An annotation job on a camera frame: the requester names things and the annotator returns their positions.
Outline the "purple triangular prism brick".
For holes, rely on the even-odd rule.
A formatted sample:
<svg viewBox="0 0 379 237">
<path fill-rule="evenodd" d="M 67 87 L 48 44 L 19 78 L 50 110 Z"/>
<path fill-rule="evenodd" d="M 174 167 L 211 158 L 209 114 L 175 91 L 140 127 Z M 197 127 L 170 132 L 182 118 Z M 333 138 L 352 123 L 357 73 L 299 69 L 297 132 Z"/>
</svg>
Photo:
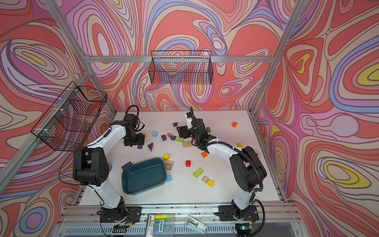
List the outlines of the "purple triangular prism brick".
<svg viewBox="0 0 379 237">
<path fill-rule="evenodd" d="M 148 145 L 148 148 L 149 148 L 149 150 L 152 152 L 153 151 L 153 147 L 154 147 L 154 143 L 150 143 L 149 145 Z"/>
</svg>

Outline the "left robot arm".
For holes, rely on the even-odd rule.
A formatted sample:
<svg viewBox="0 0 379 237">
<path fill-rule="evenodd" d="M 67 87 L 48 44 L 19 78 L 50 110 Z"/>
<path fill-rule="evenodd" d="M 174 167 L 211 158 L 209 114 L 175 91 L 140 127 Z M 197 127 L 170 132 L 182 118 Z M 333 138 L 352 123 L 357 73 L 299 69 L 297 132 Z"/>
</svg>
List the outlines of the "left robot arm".
<svg viewBox="0 0 379 237">
<path fill-rule="evenodd" d="M 89 186 L 99 197 L 101 223 L 127 221 L 124 199 L 109 180 L 111 166 L 106 154 L 121 139 L 125 139 L 130 146 L 143 143 L 144 135 L 139 132 L 139 125 L 138 114 L 125 114 L 123 120 L 114 121 L 94 142 L 74 151 L 73 179 Z"/>
</svg>

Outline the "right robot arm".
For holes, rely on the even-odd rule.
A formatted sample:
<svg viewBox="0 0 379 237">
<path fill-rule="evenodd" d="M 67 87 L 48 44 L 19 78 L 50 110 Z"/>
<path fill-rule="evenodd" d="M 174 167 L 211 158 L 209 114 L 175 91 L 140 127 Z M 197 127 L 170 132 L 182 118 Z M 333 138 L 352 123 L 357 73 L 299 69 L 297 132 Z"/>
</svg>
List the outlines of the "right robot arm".
<svg viewBox="0 0 379 237">
<path fill-rule="evenodd" d="M 266 169 L 258 154 L 252 147 L 239 148 L 208 133 L 203 119 L 195 117 L 193 108 L 186 113 L 186 126 L 177 128 L 179 137 L 191 138 L 191 143 L 206 154 L 216 155 L 229 161 L 238 190 L 230 205 L 220 205 L 216 216 L 221 221 L 259 220 L 257 206 L 264 209 L 256 198 L 257 192 L 264 189 L 263 180 L 267 177 Z"/>
</svg>

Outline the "teal plastic storage bin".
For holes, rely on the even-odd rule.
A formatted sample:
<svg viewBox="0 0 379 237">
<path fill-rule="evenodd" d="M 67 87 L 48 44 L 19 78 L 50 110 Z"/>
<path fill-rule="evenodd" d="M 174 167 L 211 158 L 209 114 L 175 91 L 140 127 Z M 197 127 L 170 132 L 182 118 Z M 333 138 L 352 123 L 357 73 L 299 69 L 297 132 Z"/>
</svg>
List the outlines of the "teal plastic storage bin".
<svg viewBox="0 0 379 237">
<path fill-rule="evenodd" d="M 121 176 L 122 190 L 127 195 L 136 195 L 163 185 L 166 168 L 160 158 L 150 159 L 127 167 Z"/>
</svg>

